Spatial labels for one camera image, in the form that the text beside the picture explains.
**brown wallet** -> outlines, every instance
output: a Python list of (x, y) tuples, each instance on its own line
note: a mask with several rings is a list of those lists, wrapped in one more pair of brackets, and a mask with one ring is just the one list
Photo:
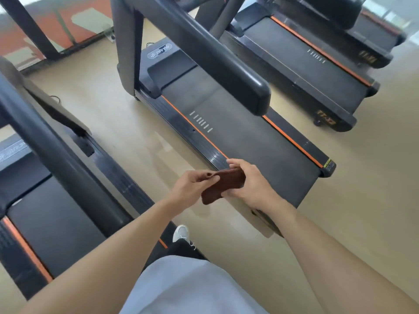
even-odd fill
[(210, 179), (214, 175), (219, 175), (220, 180), (211, 187), (204, 190), (201, 194), (204, 205), (211, 204), (217, 199), (223, 198), (221, 193), (231, 188), (240, 188), (244, 185), (246, 175), (239, 167), (233, 169), (223, 169), (215, 173), (208, 173), (205, 179)]

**white sneaker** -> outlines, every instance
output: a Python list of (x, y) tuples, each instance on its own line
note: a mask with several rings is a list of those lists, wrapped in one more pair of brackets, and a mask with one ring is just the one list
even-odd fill
[(173, 233), (173, 240), (172, 242), (176, 242), (179, 239), (185, 239), (187, 242), (190, 242), (189, 240), (189, 230), (188, 227), (185, 225), (180, 225), (176, 228), (175, 232)]

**black pants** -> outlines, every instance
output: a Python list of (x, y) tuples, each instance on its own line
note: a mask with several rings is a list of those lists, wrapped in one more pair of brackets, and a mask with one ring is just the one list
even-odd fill
[(191, 247), (189, 242), (187, 242), (185, 239), (179, 239), (178, 241), (173, 242), (167, 249), (164, 249), (163, 251), (158, 253), (156, 256), (153, 256), (152, 254), (150, 258), (147, 260), (143, 271), (146, 269), (146, 267), (148, 267), (156, 260), (170, 255), (206, 260), (206, 257), (198, 249), (195, 249), (195, 247)]

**orange stripe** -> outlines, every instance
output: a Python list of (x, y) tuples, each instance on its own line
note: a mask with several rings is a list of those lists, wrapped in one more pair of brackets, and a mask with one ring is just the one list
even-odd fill
[(312, 44), (311, 42), (309, 42), (307, 39), (305, 39), (303, 36), (301, 36), (300, 34), (298, 34), (296, 31), (292, 30), (290, 27), (286, 26), (284, 23), (282, 23), (280, 20), (278, 20), (276, 17), (271, 16), (271, 19), (274, 20), (276, 23), (278, 23), (280, 26), (282, 26), (284, 29), (286, 29), (287, 31), (289, 31), (290, 33), (294, 34), (296, 37), (298, 37), (299, 39), (301, 39), (303, 42), (305, 42), (307, 45), (311, 46), (312, 48), (314, 48), (317, 52), (319, 52), (320, 54), (322, 54), (323, 56), (327, 57), (330, 61), (332, 61), (335, 65), (339, 66), (340, 68), (342, 68), (344, 71), (346, 71), (347, 73), (349, 73), (350, 75), (352, 75), (353, 77), (355, 77), (356, 79), (358, 79), (361, 83), (363, 83), (365, 86), (370, 87), (372, 84), (370, 84), (367, 80), (363, 79), (362, 77), (360, 77), (357, 73), (353, 72), (352, 70), (350, 70), (349, 68), (343, 66), (341, 63), (339, 63), (336, 59), (334, 59), (332, 56), (330, 56), (328, 53), (324, 52), (322, 49), (320, 49), (319, 47), (317, 47), (316, 45)]
[(376, 17), (375, 15), (362, 11), (362, 15), (367, 16), (369, 19), (377, 23), (378, 25), (381, 25), (384, 29), (386, 29), (389, 32), (392, 32), (396, 36), (399, 36), (401, 34), (401, 31), (397, 29), (395, 26), (390, 25), (389, 23), (386, 23), (385, 21), (381, 20), (380, 18)]
[[(180, 111), (179, 111), (179, 109), (178, 108), (176, 108), (174, 105), (172, 105), (172, 103), (169, 101), (169, 100), (167, 100), (164, 96), (162, 96), (163, 97), (163, 99), (164, 100), (166, 100), (166, 102), (169, 104), (169, 105), (171, 105), (172, 107), (173, 107), (173, 109), (174, 110), (176, 110), (182, 117), (184, 117), (185, 118), (185, 120), (186, 121), (188, 121), (190, 124), (191, 124), (191, 126), (193, 126), (194, 128), (195, 128), (195, 130), (196, 131), (198, 131), (199, 133), (201, 133), (201, 135), (208, 141), (208, 142), (210, 142), (211, 143), (211, 145), (213, 146), (213, 147), (215, 147), (216, 149), (217, 149), (217, 151), (218, 152), (220, 152), (222, 155), (224, 155), (225, 156), (225, 158), (227, 159), (228, 157), (226, 157), (226, 155), (224, 154), (224, 153), (222, 153), (221, 151), (220, 151), (220, 149), (218, 148), (218, 147), (216, 147), (215, 146), (215, 144), (214, 143), (212, 143), (205, 135), (203, 135), (202, 134), (202, 132), (201, 131), (199, 131), (198, 130), (198, 128), (196, 127), (196, 126), (194, 126), (194, 124), (191, 122), (191, 121), (189, 121), (189, 119), (187, 118), (187, 117), (185, 117), (184, 115), (183, 115), (183, 113), (181, 113)], [(300, 147), (299, 145), (298, 145), (298, 143), (297, 142), (295, 142), (293, 139), (291, 139), (291, 137), (288, 135), (288, 134), (286, 134), (284, 131), (282, 131), (275, 123), (273, 123), (267, 116), (263, 116), (263, 118), (266, 120), (266, 121), (268, 121), (269, 122), (269, 124), (272, 126), (272, 127), (274, 127), (280, 134), (282, 134), (288, 141), (290, 141), (292, 144), (294, 144), (302, 153), (304, 153), (309, 159), (311, 159), (315, 164), (317, 164), (319, 167), (323, 167), (323, 165), (322, 164), (320, 164), (320, 162), (319, 161), (317, 161), (315, 158), (313, 158), (305, 149), (303, 149), (302, 147)]]
[(323, 168), (323, 165), (320, 164), (319, 161), (317, 161), (315, 158), (313, 158), (305, 149), (303, 149), (302, 147), (300, 147), (300, 145), (295, 142), (293, 139), (291, 139), (290, 136), (288, 136), (288, 134), (286, 134), (284, 131), (282, 131), (275, 123), (273, 123), (267, 116), (262, 116), (266, 121), (269, 122), (269, 124), (271, 126), (273, 126), (276, 130), (278, 130), (280, 132), (280, 134), (282, 134), (284, 137), (286, 137), (288, 139), (288, 141), (290, 141), (292, 144), (294, 144), (302, 153), (304, 153), (310, 160), (312, 160), (314, 163), (317, 164), (318, 167)]
[(167, 245), (163, 242), (163, 240), (162, 239), (158, 239), (159, 240), (159, 242), (161, 243), (161, 245), (165, 248), (165, 249), (167, 249)]
[(28, 245), (24, 237), (22, 237), (22, 235), (20, 234), (18, 229), (15, 227), (15, 225), (13, 225), (13, 223), (7, 216), (3, 217), (3, 222), (6, 225), (6, 227), (10, 230), (10, 232), (13, 234), (13, 237), (15, 237), (15, 239), (19, 242), (21, 247), (26, 252), (26, 254), (29, 256), (33, 264), (38, 268), (39, 272), (41, 272), (41, 274), (44, 276), (46, 281), (50, 283), (52, 281), (52, 276), (49, 274), (47, 269), (45, 269), (42, 262), (38, 259), (34, 251)]
[(184, 117), (185, 118), (185, 120), (186, 121), (188, 121), (189, 122), (189, 124), (191, 125), (191, 126), (193, 126), (194, 128), (195, 128), (195, 130), (196, 131), (198, 131), (199, 133), (201, 133), (201, 135), (208, 141), (208, 142), (210, 142), (211, 143), (211, 145), (213, 146), (213, 147), (215, 147), (216, 148), (216, 150), (218, 151), (218, 152), (220, 152), (226, 159), (228, 158), (227, 157), (227, 155), (225, 155), (224, 153), (222, 153), (221, 152), (221, 150), (218, 148), (218, 147), (216, 147), (215, 146), (215, 144), (214, 143), (212, 143), (211, 142), (211, 140), (210, 139), (208, 139), (201, 131), (199, 131), (198, 130), (198, 128), (191, 122), (191, 121), (189, 121), (189, 119), (187, 118), (187, 117), (185, 117), (184, 115), (183, 115), (183, 113), (182, 112), (180, 112), (174, 105), (172, 105), (172, 103), (169, 101), (169, 100), (167, 100), (164, 96), (162, 96), (162, 98), (164, 99), (164, 100), (166, 100), (166, 102), (169, 104), (169, 105), (171, 105), (172, 106), (172, 108), (174, 109), (174, 110), (176, 110), (182, 117)]

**tiled floor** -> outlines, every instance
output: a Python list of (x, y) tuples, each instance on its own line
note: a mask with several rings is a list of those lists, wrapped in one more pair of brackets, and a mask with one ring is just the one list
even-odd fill
[[(144, 45), (161, 37), (146, 24)], [(331, 178), (317, 181), (300, 211), (419, 301), (419, 50), (406, 44), (397, 51), (398, 58), (376, 72), (380, 92), (362, 103), (350, 132), (313, 126), (274, 88), (271, 106), (337, 163)], [(157, 201), (184, 170), (207, 164), (124, 91), (116, 64), (115, 45), (101, 41), (31, 79), (59, 96)], [(197, 247), (267, 311), (322, 312), (284, 239), (271, 235), (240, 203), (198, 203), (174, 221), (188, 225)]]

